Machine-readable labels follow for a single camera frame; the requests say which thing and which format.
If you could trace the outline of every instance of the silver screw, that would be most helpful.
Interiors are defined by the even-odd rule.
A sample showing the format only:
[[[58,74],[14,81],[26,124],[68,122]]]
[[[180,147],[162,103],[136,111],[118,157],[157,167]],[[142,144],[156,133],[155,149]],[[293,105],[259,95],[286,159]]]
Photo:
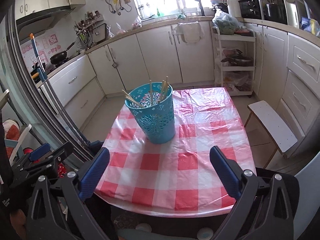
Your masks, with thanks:
[[[244,172],[243,172],[247,177],[251,177],[252,176],[252,171],[250,171],[250,170],[245,170]]]
[[[41,182],[41,181],[44,181],[45,180],[45,176],[44,175],[41,175],[38,180]]]
[[[275,179],[276,179],[276,180],[281,180],[281,179],[282,179],[282,177],[281,177],[281,175],[280,175],[280,174],[276,174],[276,175],[275,175]]]
[[[75,175],[76,175],[76,173],[74,171],[70,171],[67,174],[68,178],[73,178]]]

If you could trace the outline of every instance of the blue gripper pad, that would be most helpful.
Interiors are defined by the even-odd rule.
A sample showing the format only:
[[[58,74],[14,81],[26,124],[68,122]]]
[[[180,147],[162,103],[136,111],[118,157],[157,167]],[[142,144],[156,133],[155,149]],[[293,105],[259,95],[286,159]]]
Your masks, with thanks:
[[[238,200],[241,196],[242,182],[230,168],[225,156],[217,146],[210,149],[210,162],[217,172],[223,186],[230,197]]]
[[[31,162],[38,160],[43,155],[45,155],[47,152],[49,152],[50,149],[51,149],[51,146],[49,143],[45,143],[45,144],[41,145],[38,149],[36,149],[30,153],[29,160]]]
[[[84,201],[90,198],[101,179],[106,167],[110,161],[110,153],[107,148],[102,147],[95,158],[91,161],[92,164],[87,172],[78,183],[79,198]]]

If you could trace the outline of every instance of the blue plastic basket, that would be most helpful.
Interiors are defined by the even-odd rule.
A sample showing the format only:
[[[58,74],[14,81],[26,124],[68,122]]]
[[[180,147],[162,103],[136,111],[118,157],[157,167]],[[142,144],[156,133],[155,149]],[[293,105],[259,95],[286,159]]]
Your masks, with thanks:
[[[129,94],[145,108],[140,108],[136,104],[125,100],[125,105],[130,109],[138,125],[147,135],[150,142],[161,144],[170,141],[176,131],[174,127],[174,112],[172,101],[172,87],[169,85],[166,98],[157,104],[160,92],[160,82],[152,83],[153,106],[151,106],[150,84],[142,85]]]

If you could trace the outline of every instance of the plastic tablecloth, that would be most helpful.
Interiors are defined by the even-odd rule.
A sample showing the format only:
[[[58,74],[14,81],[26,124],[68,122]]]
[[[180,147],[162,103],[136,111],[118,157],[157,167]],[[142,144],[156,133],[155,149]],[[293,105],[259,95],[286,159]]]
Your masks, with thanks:
[[[228,196],[209,160],[217,145],[254,173],[247,135],[224,88],[173,92],[176,135],[161,145],[148,141],[124,106],[103,146],[110,163],[95,193],[122,209],[158,217],[206,217],[228,213]]]

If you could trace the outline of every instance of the white stool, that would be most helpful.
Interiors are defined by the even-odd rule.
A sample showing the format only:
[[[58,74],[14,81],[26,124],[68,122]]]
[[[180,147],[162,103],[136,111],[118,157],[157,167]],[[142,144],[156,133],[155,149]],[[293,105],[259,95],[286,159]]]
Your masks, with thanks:
[[[249,117],[244,124],[247,126],[249,119],[254,115],[262,127],[267,131],[268,135],[271,137],[272,141],[276,145],[276,149],[273,151],[267,163],[264,165],[264,169],[271,162],[273,156],[276,154],[277,150],[281,154],[290,149],[298,140],[292,133],[290,128],[285,124],[281,117],[268,105],[266,101],[259,101],[248,105],[250,110]]]

